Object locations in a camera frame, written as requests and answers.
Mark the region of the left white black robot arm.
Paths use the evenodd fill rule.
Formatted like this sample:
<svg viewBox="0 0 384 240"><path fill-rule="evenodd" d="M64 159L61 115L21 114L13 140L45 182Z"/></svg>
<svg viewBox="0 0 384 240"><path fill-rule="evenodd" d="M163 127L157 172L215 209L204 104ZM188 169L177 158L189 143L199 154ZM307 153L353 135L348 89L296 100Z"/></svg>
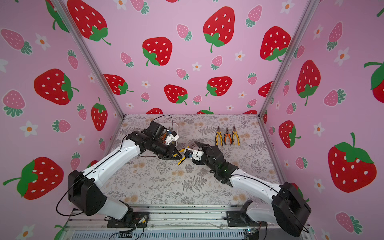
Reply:
<svg viewBox="0 0 384 240"><path fill-rule="evenodd" d="M121 167L145 151L162 160L182 159L175 144L178 139L176 131L155 121L147 129L128 134L121 145L102 160L84 171L74 170L69 174L68 200L87 216L105 215L126 225L132 223L133 208L107 197L101 188Z"/></svg>

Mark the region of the orange black Greener pliers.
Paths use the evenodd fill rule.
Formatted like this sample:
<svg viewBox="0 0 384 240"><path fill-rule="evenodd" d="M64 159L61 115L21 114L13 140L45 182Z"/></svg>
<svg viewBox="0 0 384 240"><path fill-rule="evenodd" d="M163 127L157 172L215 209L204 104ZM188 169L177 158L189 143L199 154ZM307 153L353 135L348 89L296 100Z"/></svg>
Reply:
<svg viewBox="0 0 384 240"><path fill-rule="evenodd" d="M232 138L232 133L229 130L228 127L226 127L226 132L224 134L224 145L229 145L231 146L233 144L233 138Z"/></svg>

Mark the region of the white plastic storage box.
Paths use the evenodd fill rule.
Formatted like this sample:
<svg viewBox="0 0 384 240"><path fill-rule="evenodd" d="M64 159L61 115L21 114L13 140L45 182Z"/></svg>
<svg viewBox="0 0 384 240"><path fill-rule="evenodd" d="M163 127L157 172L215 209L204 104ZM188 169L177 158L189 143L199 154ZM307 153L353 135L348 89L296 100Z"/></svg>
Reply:
<svg viewBox="0 0 384 240"><path fill-rule="evenodd" d="M175 141L179 139L179 126L176 123L162 123L162 126L166 129L166 139L171 138Z"/></svg>

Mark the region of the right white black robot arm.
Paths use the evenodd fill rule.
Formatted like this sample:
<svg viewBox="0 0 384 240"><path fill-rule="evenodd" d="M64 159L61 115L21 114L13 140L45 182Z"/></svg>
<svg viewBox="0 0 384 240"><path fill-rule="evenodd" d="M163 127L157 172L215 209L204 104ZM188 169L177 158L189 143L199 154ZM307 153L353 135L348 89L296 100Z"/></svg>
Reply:
<svg viewBox="0 0 384 240"><path fill-rule="evenodd" d="M302 232L309 231L306 223L312 210L291 183L284 182L279 185L251 176L226 161L218 146L200 142L196 144L196 150L184 150L187 159L191 159L196 165L207 166L220 183L246 191L269 204L268 208L263 209L253 201L247 201L242 207L245 221L275 223L293 237L299 237Z"/></svg>

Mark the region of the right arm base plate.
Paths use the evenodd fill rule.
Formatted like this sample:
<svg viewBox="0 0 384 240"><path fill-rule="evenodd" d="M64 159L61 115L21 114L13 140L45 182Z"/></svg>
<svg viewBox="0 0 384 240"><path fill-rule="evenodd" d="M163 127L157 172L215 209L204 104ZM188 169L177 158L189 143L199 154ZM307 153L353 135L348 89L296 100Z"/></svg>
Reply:
<svg viewBox="0 0 384 240"><path fill-rule="evenodd" d="M267 222L253 221L246 213L241 211L227 211L224 220L227 221L229 227L266 227Z"/></svg>

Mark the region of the yellow black flat-nose pliers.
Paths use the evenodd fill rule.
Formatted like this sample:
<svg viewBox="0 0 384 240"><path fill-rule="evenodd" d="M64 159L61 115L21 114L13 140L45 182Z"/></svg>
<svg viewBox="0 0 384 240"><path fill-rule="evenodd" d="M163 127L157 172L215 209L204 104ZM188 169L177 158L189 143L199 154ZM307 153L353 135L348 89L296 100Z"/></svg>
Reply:
<svg viewBox="0 0 384 240"><path fill-rule="evenodd" d="M223 136L222 136L220 127L217 127L217 130L216 130L215 145L221 146L221 147L223 146Z"/></svg>

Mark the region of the yellow black combination pliers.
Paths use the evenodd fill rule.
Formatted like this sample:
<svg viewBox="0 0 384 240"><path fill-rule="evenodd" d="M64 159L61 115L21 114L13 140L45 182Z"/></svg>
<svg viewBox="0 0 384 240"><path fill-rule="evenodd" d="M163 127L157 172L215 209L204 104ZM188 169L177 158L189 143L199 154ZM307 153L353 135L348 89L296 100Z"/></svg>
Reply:
<svg viewBox="0 0 384 240"><path fill-rule="evenodd" d="M237 146L241 145L240 137L238 135L238 132L235 126L233 126L233 130L232 130L232 143L233 145L237 145Z"/></svg>

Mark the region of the yellow striped needle-nose pliers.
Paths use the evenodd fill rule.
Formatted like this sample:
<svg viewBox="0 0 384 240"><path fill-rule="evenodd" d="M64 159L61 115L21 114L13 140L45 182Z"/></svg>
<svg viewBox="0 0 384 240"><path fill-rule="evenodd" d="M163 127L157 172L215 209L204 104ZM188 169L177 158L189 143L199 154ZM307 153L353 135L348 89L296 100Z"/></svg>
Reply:
<svg viewBox="0 0 384 240"><path fill-rule="evenodd" d="M178 162L178 166L183 163L185 159L191 159L193 157L193 150L190 147L185 147L179 151L182 155L182 159Z"/></svg>

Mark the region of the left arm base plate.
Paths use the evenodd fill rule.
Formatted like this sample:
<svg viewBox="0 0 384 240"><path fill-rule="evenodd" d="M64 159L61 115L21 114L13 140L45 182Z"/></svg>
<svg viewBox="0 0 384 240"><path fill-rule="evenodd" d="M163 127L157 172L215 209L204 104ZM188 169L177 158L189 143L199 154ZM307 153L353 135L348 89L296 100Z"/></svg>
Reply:
<svg viewBox="0 0 384 240"><path fill-rule="evenodd" d="M116 220L112 217L108 220L107 228L133 228L135 226L139 228L146 228L148 225L150 212L128 212L122 220Z"/></svg>

